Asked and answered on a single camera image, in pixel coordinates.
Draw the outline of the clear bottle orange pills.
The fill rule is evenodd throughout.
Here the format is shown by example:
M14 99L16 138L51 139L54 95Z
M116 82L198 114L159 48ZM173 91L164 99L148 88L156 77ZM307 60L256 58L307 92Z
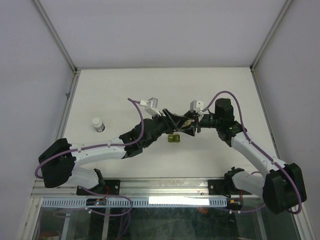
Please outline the clear bottle orange pills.
M193 122L194 122L193 119L188 119L188 120L183 124L182 127L183 127L183 128L186 128L186 127L192 125Z

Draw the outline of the green pill box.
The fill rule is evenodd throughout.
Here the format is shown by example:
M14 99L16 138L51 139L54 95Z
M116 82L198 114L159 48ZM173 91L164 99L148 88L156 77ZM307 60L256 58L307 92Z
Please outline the green pill box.
M181 136L179 134L169 134L168 142L169 143L179 143L181 141Z

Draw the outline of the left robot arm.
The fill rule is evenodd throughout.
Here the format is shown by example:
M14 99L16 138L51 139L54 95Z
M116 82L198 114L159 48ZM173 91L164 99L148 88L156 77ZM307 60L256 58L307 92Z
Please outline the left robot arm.
M47 189L69 184L100 194L105 188L101 171L84 168L84 165L139 155L161 135L182 129L188 120L186 116L173 114L165 108L162 114L142 119L132 130L107 143L71 144L66 138L60 138L38 158L40 179Z

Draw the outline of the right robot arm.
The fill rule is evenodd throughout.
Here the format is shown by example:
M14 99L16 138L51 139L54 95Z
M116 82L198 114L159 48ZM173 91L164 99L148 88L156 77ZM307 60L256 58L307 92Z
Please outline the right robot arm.
M194 136L203 128L216 129L219 138L242 154L260 174L254 175L240 167L232 167L224 174L223 183L214 187L215 191L226 197L245 191L262 198L274 214L295 206L298 207L295 213L299 214L302 203L307 200L301 168L295 163L287 164L259 147L243 124L235 120L229 98L219 98L214 104L214 112L205 113L202 101L192 101L189 111L185 113L188 121L181 132Z

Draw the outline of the white cap pill bottle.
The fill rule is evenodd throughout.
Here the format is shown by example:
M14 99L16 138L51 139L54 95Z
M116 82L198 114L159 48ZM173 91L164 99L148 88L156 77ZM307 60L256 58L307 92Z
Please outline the white cap pill bottle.
M98 133L102 133L104 130L105 130L105 125L103 123L103 121L98 118L98 117L95 117L92 119L92 126L93 128L98 132Z

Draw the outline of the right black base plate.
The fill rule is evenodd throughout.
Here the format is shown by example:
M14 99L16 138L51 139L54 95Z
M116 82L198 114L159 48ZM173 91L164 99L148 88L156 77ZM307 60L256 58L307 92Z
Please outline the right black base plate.
M244 196L252 196L253 194L236 188L233 184L228 183L225 179L209 179L207 181L208 194L210 196L221 195L227 198L231 198L233 195L240 196L242 193Z

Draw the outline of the aluminium mounting rail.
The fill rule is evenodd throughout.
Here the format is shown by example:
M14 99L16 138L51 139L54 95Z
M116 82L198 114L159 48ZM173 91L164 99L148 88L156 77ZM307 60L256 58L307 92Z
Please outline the aluminium mounting rail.
M210 179L223 179L222 177L189 177L189 178L106 178L120 180L119 195L128 198L148 198L150 196L178 196L178 197L222 197L209 195L208 183ZM55 188L46 188L43 180L36 180L31 196L33 198L67 198L89 196L78 185L63 184Z

